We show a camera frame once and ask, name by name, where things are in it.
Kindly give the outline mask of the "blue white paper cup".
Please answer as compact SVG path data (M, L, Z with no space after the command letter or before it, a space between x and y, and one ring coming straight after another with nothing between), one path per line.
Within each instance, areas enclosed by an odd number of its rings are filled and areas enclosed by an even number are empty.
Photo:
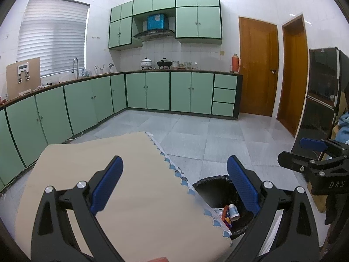
M237 207L234 204L229 204L228 211L229 211L229 218L231 221L236 221L240 218L240 214L237 210Z

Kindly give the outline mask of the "black trash bin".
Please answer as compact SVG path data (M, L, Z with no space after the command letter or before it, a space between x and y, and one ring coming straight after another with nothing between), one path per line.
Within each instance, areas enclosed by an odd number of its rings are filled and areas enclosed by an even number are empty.
M194 183L193 187L211 208L224 208L230 204L234 204L237 207L240 218L233 222L231 230L232 240L246 232L254 215L253 212L245 208L233 181L228 175L201 179Z

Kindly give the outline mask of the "green lower kitchen cabinets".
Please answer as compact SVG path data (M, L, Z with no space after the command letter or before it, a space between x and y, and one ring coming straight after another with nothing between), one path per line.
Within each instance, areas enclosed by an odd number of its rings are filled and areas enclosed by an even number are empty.
M102 74L38 89L1 106L1 186L61 144L128 109L237 119L243 77L155 70Z

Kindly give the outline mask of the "green kitchen cabinets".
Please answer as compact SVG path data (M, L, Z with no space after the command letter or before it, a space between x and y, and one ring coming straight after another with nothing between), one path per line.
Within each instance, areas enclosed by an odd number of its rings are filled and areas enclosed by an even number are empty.
M154 14L167 15L181 43L222 43L220 0L133 0L111 9L108 47L141 47L144 41L134 36L147 31L147 17Z
M1 186L61 144L128 109L237 119L243 77L155 70L102 74L38 89L1 106Z

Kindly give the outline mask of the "green upper kitchen cabinets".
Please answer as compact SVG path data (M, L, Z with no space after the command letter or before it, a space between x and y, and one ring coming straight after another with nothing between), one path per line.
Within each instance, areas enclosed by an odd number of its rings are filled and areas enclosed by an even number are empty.
M108 47L141 47L144 41L134 36L147 31L147 17L154 14L167 15L181 43L222 43L220 0L133 0L111 9Z

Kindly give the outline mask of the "black glass cabinet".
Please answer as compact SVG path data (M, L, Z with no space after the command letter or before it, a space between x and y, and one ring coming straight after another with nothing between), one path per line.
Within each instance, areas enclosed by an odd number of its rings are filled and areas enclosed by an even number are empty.
M330 138L335 120L341 115L340 100L348 85L348 56L338 47L309 50L309 81L301 125L292 152L318 159L320 152L301 147L302 138Z

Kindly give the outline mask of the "brown wooden door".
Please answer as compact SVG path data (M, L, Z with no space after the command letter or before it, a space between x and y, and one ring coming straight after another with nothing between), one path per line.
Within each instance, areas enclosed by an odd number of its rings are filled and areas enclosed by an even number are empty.
M301 121L308 81L308 44L305 21L299 15L283 30L283 81L277 120L295 136Z
M240 73L243 75L240 111L272 116L279 68L277 26L239 18Z

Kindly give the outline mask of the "orange thermos bottle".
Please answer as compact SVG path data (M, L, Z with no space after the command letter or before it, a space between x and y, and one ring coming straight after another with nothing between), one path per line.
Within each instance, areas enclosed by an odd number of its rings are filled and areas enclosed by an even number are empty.
M234 73L240 72L240 59L237 53L234 53L231 58L231 71Z

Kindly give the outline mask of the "chrome sink faucet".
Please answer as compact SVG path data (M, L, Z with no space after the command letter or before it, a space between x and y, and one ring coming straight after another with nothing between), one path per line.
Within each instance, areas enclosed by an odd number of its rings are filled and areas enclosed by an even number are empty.
M74 57L73 59L73 67L72 67L72 73L75 75L77 79L80 78L80 73L79 73L79 60L77 57Z

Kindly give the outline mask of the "cardboard box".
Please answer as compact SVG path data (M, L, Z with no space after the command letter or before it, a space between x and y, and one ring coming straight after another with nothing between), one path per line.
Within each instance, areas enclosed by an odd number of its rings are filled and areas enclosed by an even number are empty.
M6 77L9 100L27 91L36 90L41 85L40 58L36 57L8 65Z

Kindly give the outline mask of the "black wok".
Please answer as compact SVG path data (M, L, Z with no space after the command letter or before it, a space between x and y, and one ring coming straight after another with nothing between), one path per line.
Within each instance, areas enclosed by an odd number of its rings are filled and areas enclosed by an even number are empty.
M173 62L170 60L167 60L166 58L163 58L157 62L157 66L159 69L170 69L172 66Z

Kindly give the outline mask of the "white cooking pot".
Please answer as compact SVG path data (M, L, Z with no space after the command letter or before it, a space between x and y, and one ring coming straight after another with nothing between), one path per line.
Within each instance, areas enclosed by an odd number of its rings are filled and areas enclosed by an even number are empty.
M143 60L141 60L141 70L152 70L153 65L152 61L145 57Z

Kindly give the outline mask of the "black range hood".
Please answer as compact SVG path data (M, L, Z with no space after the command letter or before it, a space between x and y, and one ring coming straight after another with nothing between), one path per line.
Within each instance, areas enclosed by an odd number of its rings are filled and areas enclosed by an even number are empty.
M154 40L158 38L165 38L165 37L175 37L176 34L173 30L169 29L154 29L154 30L147 30L140 32L134 36L134 38L137 38L142 41L149 41Z

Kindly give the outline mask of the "blue box on hood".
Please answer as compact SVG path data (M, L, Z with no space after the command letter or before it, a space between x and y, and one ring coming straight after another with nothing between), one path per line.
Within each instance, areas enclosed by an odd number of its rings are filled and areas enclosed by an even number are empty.
M168 30L169 19L166 14L154 14L147 17L147 30Z

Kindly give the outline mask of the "white window blind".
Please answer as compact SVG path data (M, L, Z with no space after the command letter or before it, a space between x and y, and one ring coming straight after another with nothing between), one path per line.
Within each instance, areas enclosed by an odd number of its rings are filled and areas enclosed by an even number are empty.
M17 61L40 58L40 75L85 69L90 5L70 0L29 0L18 36Z

